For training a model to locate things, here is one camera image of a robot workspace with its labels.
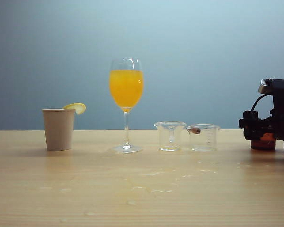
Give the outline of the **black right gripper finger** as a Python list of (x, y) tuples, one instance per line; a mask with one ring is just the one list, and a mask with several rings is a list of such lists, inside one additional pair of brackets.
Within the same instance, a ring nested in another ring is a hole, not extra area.
[(271, 117), (261, 119), (258, 111), (244, 111), (243, 118), (239, 119), (239, 128), (244, 129), (244, 137), (250, 141), (261, 140), (266, 134), (274, 135)]

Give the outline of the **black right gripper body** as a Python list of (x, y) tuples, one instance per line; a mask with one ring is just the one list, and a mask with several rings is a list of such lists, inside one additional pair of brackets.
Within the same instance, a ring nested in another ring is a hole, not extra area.
[(284, 141), (284, 80), (273, 79), (273, 127), (278, 140)]

